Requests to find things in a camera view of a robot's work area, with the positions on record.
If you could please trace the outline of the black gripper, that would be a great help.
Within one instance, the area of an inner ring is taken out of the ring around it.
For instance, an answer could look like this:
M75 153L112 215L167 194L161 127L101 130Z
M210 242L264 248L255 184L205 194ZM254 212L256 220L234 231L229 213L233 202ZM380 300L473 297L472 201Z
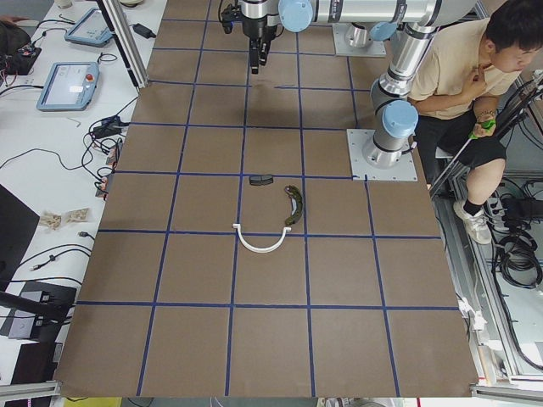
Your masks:
M267 25L266 0L241 0L243 33L250 39L263 37Z

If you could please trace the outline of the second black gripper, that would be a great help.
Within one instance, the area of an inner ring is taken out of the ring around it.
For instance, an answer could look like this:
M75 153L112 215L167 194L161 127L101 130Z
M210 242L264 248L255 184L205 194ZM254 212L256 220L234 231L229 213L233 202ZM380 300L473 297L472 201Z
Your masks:
M266 41L271 42L280 36L283 31L278 29L281 24L279 13L267 15ZM252 75L257 75L260 68L260 39L249 39L249 66Z

